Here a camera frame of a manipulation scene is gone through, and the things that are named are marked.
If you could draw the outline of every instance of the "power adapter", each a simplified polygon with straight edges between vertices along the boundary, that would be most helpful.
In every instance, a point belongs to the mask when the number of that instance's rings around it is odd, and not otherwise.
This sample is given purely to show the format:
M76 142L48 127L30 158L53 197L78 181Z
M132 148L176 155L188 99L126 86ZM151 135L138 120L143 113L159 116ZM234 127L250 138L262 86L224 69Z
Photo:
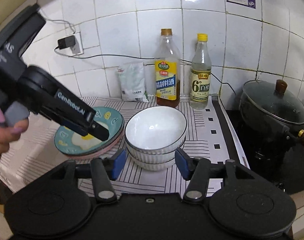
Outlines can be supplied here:
M66 49L66 48L74 46L75 44L76 44L76 41L75 41L74 35L71 35L71 36L58 40L59 49Z

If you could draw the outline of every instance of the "white packet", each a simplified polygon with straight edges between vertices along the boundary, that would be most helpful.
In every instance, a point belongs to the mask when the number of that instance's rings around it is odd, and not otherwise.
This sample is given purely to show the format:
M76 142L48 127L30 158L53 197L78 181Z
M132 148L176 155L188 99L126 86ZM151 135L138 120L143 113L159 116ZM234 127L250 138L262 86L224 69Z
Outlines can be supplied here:
M148 102L142 62L127 63L117 68L123 101Z

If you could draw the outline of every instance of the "bottle label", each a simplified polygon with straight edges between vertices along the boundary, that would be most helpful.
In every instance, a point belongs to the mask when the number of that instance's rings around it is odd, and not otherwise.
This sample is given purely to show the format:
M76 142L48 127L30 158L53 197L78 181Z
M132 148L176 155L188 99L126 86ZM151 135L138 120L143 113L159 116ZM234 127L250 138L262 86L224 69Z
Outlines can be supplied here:
M155 61L156 96L176 100L176 62Z
M192 70L191 99L205 102L210 90L211 71Z

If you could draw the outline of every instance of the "human hand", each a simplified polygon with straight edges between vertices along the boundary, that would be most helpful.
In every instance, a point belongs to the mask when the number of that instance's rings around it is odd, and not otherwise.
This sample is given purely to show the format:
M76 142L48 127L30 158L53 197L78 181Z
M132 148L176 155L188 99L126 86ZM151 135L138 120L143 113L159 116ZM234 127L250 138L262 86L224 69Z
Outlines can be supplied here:
M5 122L5 117L0 109L0 123ZM20 139L21 133L28 129L29 120L24 119L17 122L14 127L0 127L0 158L2 153L6 153L10 149L10 142Z

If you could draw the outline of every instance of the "green label logo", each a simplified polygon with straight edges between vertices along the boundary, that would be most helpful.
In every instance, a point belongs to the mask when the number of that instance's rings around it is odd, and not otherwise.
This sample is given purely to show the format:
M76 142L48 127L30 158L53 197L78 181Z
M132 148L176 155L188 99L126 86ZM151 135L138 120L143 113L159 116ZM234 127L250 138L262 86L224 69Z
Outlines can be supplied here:
M159 65L158 65L158 67L160 69L165 69L165 70L167 70L167 69L170 68L169 65L165 61L160 62Z

